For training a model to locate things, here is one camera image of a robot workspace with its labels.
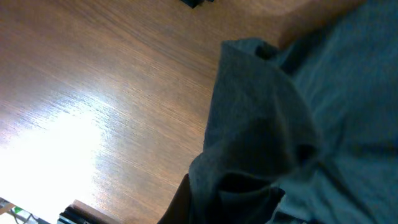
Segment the aluminium extrusion frame rail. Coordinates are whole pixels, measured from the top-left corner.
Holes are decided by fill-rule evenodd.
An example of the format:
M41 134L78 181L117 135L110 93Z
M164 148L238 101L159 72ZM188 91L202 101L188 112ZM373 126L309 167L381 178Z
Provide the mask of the aluminium extrusion frame rail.
M115 224L116 221L98 212L90 212L74 205L58 216L57 224Z

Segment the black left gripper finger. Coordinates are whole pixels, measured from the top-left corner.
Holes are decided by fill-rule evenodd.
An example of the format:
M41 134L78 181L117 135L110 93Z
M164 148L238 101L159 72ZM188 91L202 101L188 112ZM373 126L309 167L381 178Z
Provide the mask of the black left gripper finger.
M173 199L158 224L188 224L190 219L191 191L189 175L185 174Z

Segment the dark green t-shirt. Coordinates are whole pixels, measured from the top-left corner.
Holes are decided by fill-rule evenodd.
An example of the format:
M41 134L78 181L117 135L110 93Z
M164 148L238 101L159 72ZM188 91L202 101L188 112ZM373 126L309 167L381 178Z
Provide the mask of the dark green t-shirt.
M190 223L396 223L397 1L224 41L189 178Z

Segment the folded black clothes stack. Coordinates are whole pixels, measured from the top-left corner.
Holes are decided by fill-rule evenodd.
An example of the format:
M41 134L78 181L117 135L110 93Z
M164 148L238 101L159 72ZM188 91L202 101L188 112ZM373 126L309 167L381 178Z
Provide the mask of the folded black clothes stack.
M193 9L203 4L204 2L214 2L215 0L180 0L180 1Z

